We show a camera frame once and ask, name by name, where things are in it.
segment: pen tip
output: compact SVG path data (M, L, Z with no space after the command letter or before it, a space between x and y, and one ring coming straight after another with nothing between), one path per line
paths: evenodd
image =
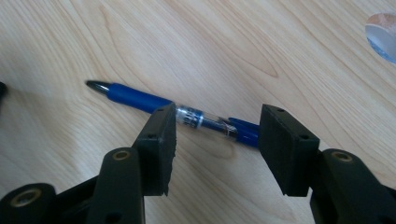
M108 88L110 87L110 83L107 82L102 82L102 81L93 81L93 80L87 80L85 81L85 84L90 87L91 89L98 91L104 95L107 94Z

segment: ballpoint pen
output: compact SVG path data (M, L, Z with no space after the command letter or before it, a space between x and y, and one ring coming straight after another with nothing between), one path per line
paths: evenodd
M102 81L86 81L87 86L107 96L113 102L128 105L148 113L157 108L169 105L172 101L159 96L137 91L119 83L106 83ZM186 106L177 105L176 120L194 129L207 128L222 133L236 142L258 147L259 126L235 118L221 118L204 111Z

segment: wooden table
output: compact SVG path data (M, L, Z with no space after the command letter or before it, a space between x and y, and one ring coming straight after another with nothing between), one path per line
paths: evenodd
M28 183L57 192L98 174L149 115L87 79L119 82L225 118L285 108L396 188L396 69L364 25L378 1L15 1L0 5L0 197ZM309 197L283 196L257 149L177 129L168 197L147 223L313 223Z

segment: wood grain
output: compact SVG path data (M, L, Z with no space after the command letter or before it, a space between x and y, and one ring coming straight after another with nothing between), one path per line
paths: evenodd
M0 7L0 197L58 192L97 175L149 118L84 81L119 82L223 117L259 123L287 109L321 140L396 188L396 69L370 48L378 1L4 0ZM260 153L177 130L169 197L147 223L313 223L309 198L281 194Z

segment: circular object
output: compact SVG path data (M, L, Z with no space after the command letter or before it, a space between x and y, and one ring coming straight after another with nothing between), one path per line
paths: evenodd
M41 196L41 189L28 189L11 200L11 206L13 207L24 207L30 203L33 203Z
M131 153L129 153L129 151L122 150L122 151L118 151L118 152L114 153L113 159L115 161L122 161L122 160L127 159L130 156L131 156Z
M332 156L334 156L339 161L345 161L345 162L353 161L351 156L349 156L348 154L346 154L344 152L340 152L340 151L334 151L332 153Z
M366 37L377 54L396 63L396 14L378 13L366 23Z

